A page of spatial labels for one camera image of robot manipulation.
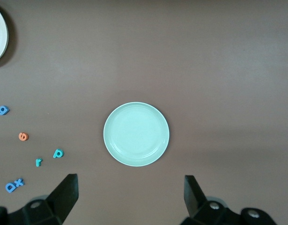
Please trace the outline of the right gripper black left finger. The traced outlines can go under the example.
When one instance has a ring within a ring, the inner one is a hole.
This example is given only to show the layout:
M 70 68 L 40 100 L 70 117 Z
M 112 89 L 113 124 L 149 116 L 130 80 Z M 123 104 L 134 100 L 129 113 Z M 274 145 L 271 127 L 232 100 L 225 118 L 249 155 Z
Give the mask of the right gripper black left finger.
M 12 213 L 0 206 L 0 225 L 63 225 L 78 200 L 78 175 L 67 175 L 45 199 Z

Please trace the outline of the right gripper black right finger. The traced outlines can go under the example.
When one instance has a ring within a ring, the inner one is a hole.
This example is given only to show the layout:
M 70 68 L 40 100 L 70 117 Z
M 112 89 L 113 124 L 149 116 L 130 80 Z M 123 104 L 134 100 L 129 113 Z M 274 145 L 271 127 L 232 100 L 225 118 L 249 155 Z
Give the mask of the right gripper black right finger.
M 189 217 L 184 225 L 277 225 L 266 212 L 244 208 L 236 214 L 217 200 L 208 200 L 193 175 L 184 180 L 184 201 Z

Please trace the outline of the blue foam letter D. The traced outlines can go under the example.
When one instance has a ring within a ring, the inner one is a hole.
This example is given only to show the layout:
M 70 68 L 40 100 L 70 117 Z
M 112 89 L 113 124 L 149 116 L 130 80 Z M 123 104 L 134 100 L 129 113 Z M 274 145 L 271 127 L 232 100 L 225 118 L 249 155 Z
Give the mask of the blue foam letter D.
M 16 184 L 15 182 L 10 182 L 10 183 L 7 183 L 5 185 L 5 190 L 8 192 L 8 193 L 12 193 L 13 191 L 16 190 Z

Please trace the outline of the green plate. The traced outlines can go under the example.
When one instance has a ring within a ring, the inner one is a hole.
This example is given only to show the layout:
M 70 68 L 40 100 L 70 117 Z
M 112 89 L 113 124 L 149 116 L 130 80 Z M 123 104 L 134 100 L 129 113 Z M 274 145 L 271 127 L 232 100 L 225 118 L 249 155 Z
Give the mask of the green plate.
M 129 102 L 110 113 L 104 124 L 103 140 L 115 160 L 141 167 L 154 163 L 165 153 L 170 129 L 164 115 L 154 106 Z

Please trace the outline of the brown table cover mat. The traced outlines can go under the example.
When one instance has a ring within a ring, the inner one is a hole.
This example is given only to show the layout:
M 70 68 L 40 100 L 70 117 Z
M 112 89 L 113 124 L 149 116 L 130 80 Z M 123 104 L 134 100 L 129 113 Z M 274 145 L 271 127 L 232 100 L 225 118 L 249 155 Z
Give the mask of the brown table cover mat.
M 0 0 L 0 12 L 0 206 L 76 173 L 65 225 L 179 225 L 188 174 L 234 212 L 288 225 L 288 0 Z M 170 128 L 144 167 L 103 141 L 109 114 L 135 101 Z

